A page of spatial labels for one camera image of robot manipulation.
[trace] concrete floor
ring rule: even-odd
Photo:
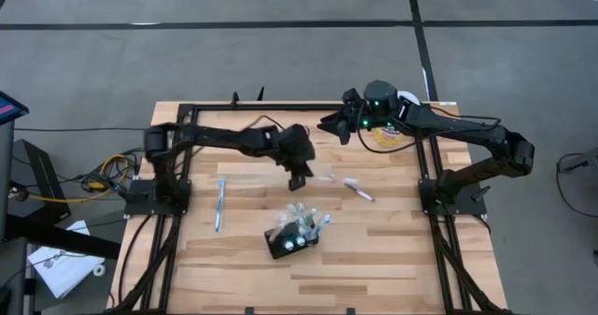
[[[598,19],[595,0],[420,0],[425,20]],[[7,0],[0,23],[410,19],[407,0]],[[565,153],[598,146],[598,27],[426,29],[438,94],[462,113],[503,118],[536,146],[534,172],[492,179],[492,241],[509,306],[519,313],[598,308],[598,221],[571,212],[554,182]],[[18,31],[0,34],[0,89],[27,104],[20,127],[145,127],[158,100],[338,99],[385,79],[425,98],[413,30]],[[65,176],[138,147],[130,132],[17,134]],[[472,148],[474,160],[487,153]],[[598,213],[591,174],[562,179]],[[80,194],[66,186],[68,194]],[[74,219],[122,209],[99,201]],[[46,313],[100,311],[99,292]]]

